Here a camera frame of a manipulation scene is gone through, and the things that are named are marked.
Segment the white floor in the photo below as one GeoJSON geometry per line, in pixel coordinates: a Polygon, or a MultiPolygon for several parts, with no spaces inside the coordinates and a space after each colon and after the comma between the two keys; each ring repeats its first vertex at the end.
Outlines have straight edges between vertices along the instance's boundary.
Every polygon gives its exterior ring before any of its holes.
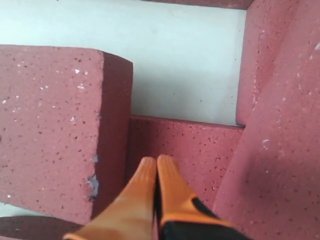
{"type": "MultiPolygon", "coordinates": [[[[246,11],[139,0],[0,0],[0,44],[134,63],[132,113],[235,125],[246,11]]],[[[0,217],[31,214],[0,203],[0,217]]]]}

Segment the red stone step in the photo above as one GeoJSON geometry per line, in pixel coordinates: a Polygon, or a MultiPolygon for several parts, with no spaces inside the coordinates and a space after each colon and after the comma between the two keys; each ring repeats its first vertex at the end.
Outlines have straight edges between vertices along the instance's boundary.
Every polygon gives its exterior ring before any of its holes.
{"type": "Polygon", "coordinates": [[[245,126],[273,73],[298,1],[255,0],[246,12],[236,123],[245,126]]]}
{"type": "Polygon", "coordinates": [[[1,45],[0,73],[0,202],[87,223],[95,176],[94,212],[124,185],[132,63],[93,49],[1,45]]]}
{"type": "Polygon", "coordinates": [[[320,239],[319,13],[300,1],[214,202],[253,239],[320,239]]]}
{"type": "Polygon", "coordinates": [[[247,10],[250,4],[254,0],[144,0],[144,1],[247,10]]]}
{"type": "Polygon", "coordinates": [[[179,160],[186,181],[211,207],[242,131],[241,127],[132,116],[126,180],[142,157],[171,155],[179,160]]]}

